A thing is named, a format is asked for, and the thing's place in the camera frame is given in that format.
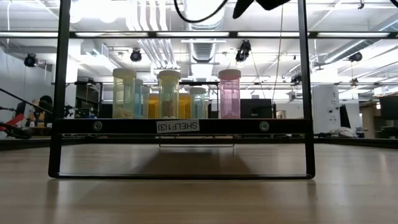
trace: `table surface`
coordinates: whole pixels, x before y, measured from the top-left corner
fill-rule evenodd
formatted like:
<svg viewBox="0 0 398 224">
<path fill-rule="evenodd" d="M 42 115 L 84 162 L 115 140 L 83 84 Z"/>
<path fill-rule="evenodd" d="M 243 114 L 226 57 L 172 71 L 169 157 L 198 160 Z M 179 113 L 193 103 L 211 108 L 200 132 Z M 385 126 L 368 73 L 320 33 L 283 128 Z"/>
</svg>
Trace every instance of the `table surface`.
<svg viewBox="0 0 398 224">
<path fill-rule="evenodd" d="M 290 181 L 57 180 L 48 148 L 0 152 L 1 223 L 398 223 L 398 151 L 317 144 L 317 176 Z M 64 146 L 63 172 L 304 171 L 300 144 Z"/>
</svg>

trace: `screw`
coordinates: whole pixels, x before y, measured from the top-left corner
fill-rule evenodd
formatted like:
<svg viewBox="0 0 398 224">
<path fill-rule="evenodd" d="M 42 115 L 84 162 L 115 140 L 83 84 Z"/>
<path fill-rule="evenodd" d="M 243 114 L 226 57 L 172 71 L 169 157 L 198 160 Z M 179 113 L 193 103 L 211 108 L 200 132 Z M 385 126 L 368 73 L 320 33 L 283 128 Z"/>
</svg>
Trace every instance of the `screw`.
<svg viewBox="0 0 398 224">
<path fill-rule="evenodd" d="M 269 123 L 267 121 L 263 121 L 260 123 L 260 130 L 261 131 L 268 131 L 269 130 Z"/>
<path fill-rule="evenodd" d="M 94 131 L 100 131 L 102 129 L 102 123 L 99 121 L 95 121 L 93 124 Z"/>
</svg>

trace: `red object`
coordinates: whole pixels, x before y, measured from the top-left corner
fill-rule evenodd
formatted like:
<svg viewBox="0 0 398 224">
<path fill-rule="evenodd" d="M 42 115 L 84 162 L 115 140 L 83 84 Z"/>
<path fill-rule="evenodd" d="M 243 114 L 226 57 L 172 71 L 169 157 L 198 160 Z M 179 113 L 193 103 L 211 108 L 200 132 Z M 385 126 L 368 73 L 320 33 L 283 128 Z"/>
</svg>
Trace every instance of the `red object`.
<svg viewBox="0 0 398 224">
<path fill-rule="evenodd" d="M 15 118 L 13 118 L 12 120 L 6 122 L 5 124 L 16 125 L 18 122 L 22 121 L 23 119 L 24 119 L 24 115 L 23 114 L 19 114 Z M 0 127 L 0 131 L 4 131 L 4 130 L 6 130 L 5 127 Z"/>
</svg>

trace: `pink container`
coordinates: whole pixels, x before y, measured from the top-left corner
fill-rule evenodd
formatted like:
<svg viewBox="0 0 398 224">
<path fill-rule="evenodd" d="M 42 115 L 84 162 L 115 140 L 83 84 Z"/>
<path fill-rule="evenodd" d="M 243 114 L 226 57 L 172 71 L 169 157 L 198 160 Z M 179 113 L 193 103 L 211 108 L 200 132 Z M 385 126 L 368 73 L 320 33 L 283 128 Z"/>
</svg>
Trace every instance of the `pink container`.
<svg viewBox="0 0 398 224">
<path fill-rule="evenodd" d="M 241 91 L 239 79 L 241 71 L 222 70 L 218 74 L 221 88 L 221 119 L 241 118 Z"/>
</svg>

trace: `container lid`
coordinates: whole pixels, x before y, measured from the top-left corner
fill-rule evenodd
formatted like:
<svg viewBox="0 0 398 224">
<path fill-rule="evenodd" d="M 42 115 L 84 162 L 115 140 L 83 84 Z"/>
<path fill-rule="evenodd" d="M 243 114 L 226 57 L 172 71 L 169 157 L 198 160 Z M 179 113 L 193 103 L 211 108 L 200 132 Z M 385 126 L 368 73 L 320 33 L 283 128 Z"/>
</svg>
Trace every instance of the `container lid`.
<svg viewBox="0 0 398 224">
<path fill-rule="evenodd" d="M 136 78 L 136 85 L 143 85 L 144 82 L 141 79 Z"/>
<path fill-rule="evenodd" d="M 181 78 L 181 73 L 175 70 L 163 70 L 159 72 L 158 77 L 164 77 L 164 76 L 175 76 L 178 79 Z"/>
<path fill-rule="evenodd" d="M 189 90 L 191 94 L 205 94 L 206 89 L 202 87 L 193 87 Z"/>
<path fill-rule="evenodd" d="M 218 73 L 218 78 L 223 80 L 235 80 L 241 78 L 241 71 L 237 69 L 226 69 Z"/>
<path fill-rule="evenodd" d="M 137 73 L 134 70 L 126 68 L 115 68 L 113 70 L 113 77 L 121 79 L 132 79 L 137 77 Z"/>
<path fill-rule="evenodd" d="M 142 87 L 142 93 L 143 93 L 143 94 L 145 94 L 145 93 L 150 93 L 150 88 L 149 88 L 149 87 L 143 86 L 143 87 Z"/>
</svg>

